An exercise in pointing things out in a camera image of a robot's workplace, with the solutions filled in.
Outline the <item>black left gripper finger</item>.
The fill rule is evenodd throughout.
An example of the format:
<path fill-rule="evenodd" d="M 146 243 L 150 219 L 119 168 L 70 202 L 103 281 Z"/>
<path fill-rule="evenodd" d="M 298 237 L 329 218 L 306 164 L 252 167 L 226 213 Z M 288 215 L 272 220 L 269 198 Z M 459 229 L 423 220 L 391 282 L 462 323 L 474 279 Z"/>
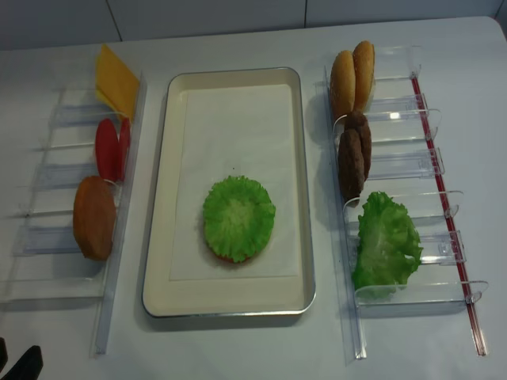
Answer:
<path fill-rule="evenodd" d="M 37 380 L 42 371 L 42 352 L 39 345 L 30 347 L 2 376 L 4 380 Z"/>

